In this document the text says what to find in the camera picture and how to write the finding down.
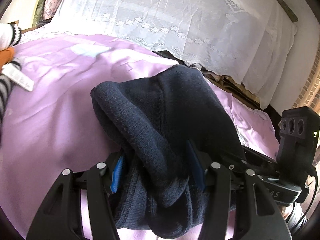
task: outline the orange fabric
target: orange fabric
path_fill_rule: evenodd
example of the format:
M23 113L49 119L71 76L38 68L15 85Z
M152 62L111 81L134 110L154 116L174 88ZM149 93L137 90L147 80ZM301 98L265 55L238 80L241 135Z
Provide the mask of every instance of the orange fabric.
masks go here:
M13 55L14 48L12 47L0 51L0 69L2 69L3 65L13 60Z

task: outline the black fabric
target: black fabric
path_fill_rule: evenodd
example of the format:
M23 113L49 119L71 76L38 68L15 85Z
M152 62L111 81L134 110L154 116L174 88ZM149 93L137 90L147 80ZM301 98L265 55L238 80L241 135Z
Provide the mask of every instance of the black fabric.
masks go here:
M176 65L151 78L101 83L91 96L130 167L110 197L116 227L151 229L170 239L202 223L207 195L190 176L186 140L245 159L233 122L202 74Z

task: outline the wall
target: wall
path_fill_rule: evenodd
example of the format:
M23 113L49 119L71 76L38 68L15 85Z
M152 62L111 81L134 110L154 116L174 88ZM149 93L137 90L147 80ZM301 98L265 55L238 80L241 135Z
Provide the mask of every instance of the wall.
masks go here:
M38 0L12 0L0 23L19 21L18 26L22 29L32 27L32 21Z
M284 0L298 17L297 33L270 105L281 114L298 98L315 60L320 25L305 0Z

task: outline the blue gripper pad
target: blue gripper pad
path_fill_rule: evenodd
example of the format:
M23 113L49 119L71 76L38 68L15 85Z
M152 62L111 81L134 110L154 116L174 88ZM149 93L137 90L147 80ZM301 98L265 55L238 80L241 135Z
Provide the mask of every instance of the blue gripper pad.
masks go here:
M200 160L196 154L195 149L192 147L189 140L187 140L186 145L186 153L189 167L192 171L193 179L196 183L196 186L201 189L202 191L205 190L205 174L200 163Z
M124 157L123 155L119 158L113 172L112 172L112 183L110 189L113 193L116 193L120 184L121 173L124 168Z

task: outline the white label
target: white label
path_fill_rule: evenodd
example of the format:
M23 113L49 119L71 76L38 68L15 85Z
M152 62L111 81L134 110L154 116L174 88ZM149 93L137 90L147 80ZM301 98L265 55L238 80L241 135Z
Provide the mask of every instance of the white label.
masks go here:
M33 90L35 84L30 78L19 71L13 64L8 63L2 67L1 73L27 91Z

